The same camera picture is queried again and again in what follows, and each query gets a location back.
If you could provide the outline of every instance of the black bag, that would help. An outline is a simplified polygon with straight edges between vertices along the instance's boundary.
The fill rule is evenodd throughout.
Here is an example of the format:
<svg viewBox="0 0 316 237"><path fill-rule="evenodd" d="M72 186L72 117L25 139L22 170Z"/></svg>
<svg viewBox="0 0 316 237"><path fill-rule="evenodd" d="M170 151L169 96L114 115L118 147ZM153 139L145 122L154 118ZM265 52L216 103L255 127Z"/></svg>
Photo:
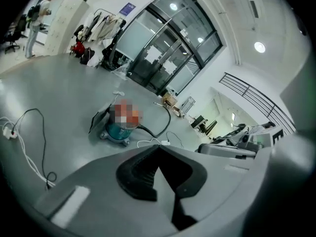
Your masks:
<svg viewBox="0 0 316 237"><path fill-rule="evenodd" d="M78 28L75 30L73 37L78 37L78 33L83 29L83 25L79 25Z"/></svg>
<svg viewBox="0 0 316 237"><path fill-rule="evenodd" d="M82 57L80 57L80 63L87 65L88 61L92 58L95 51L91 50L90 47L88 47L86 50L84 50L84 53Z"/></svg>
<svg viewBox="0 0 316 237"><path fill-rule="evenodd" d="M39 14L40 14L40 4L32 6L29 9L28 14L26 16L26 22L34 22L34 21L36 21L37 18L39 17Z"/></svg>

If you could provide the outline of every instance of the white power cord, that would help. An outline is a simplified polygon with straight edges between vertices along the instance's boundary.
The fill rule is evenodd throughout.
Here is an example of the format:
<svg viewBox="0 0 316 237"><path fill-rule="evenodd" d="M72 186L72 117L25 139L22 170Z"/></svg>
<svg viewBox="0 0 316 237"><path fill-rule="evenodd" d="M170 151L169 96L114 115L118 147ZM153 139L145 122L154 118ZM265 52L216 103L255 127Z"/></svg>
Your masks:
<svg viewBox="0 0 316 237"><path fill-rule="evenodd" d="M7 117L2 117L2 118L0 118L0 120L2 120L2 119L7 120L7 122L6 122L4 125L0 125L0 127L2 126L2 132L4 132L4 129L5 129L5 126L6 126L6 125L11 124L12 127L14 126L14 123L13 123L10 119L8 119ZM32 161L32 159L31 159L29 156L27 156L27 154L26 154L26 152L25 152L24 140L23 140L22 136L20 135L19 130L18 130L17 127L15 127L14 132L17 134L17 137L19 138L19 141L20 141L20 144L21 144L21 148L22 148L23 154L24 154L24 156L25 156L25 158L26 158L26 160L27 160L27 162L28 162L30 168L36 173L36 175L37 175L40 179L42 179L44 182L47 182L47 184L48 184L49 186L54 187L55 184L54 184L53 182L49 181L49 180L46 180L46 178L43 177L43 176L40 174L38 168L36 167L36 165L35 165L35 163Z"/></svg>
<svg viewBox="0 0 316 237"><path fill-rule="evenodd" d="M115 104L115 102L117 101L118 96L125 96L125 93L123 91L113 91L113 94L116 94L117 96L114 99L113 104Z"/></svg>
<svg viewBox="0 0 316 237"><path fill-rule="evenodd" d="M140 140L140 141L137 142L136 145L137 145L137 147L139 148L138 143L140 143L140 142L149 142L149 143L151 143L153 140L157 140L160 144L162 144L158 139L152 138L151 141L149 141L149 140Z"/></svg>

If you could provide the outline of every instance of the black chair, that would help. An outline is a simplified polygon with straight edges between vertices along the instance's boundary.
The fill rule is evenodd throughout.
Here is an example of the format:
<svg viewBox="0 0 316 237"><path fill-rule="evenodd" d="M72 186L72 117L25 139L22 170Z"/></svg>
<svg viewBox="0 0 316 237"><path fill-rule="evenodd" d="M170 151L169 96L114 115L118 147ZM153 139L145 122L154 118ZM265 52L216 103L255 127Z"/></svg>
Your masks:
<svg viewBox="0 0 316 237"><path fill-rule="evenodd" d="M21 38L22 32L25 31L26 28L26 15L22 15L17 26L14 29L13 34L9 34L4 37L5 42L10 42L10 46L6 47L4 50L4 53L6 53L8 50L13 49L15 52L15 48L20 48L19 45L17 45L16 41Z"/></svg>

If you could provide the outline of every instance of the plug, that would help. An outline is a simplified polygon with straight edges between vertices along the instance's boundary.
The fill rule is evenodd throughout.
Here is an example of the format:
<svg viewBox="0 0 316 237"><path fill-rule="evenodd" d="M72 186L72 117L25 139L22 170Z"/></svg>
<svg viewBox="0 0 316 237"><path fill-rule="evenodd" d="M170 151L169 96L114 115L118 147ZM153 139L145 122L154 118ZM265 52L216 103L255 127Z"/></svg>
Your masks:
<svg viewBox="0 0 316 237"><path fill-rule="evenodd" d="M161 141L161 144L162 144L163 146L169 146L169 145L170 145L170 142L169 142L168 140L162 140L162 141Z"/></svg>
<svg viewBox="0 0 316 237"><path fill-rule="evenodd" d="M5 138L7 138L7 140L9 140L10 138L15 139L18 136L16 132L12 131L7 126L3 130L3 135Z"/></svg>

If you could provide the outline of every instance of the white cabinet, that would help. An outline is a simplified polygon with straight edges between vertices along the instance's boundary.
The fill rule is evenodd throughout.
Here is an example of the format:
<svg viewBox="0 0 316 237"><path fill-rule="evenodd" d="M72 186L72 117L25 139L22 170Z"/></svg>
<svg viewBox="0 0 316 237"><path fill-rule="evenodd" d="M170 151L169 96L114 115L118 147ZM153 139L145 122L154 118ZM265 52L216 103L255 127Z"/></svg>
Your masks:
<svg viewBox="0 0 316 237"><path fill-rule="evenodd" d="M88 10L83 0L64 0L49 27L45 42L46 53L56 55L64 53L76 27Z"/></svg>

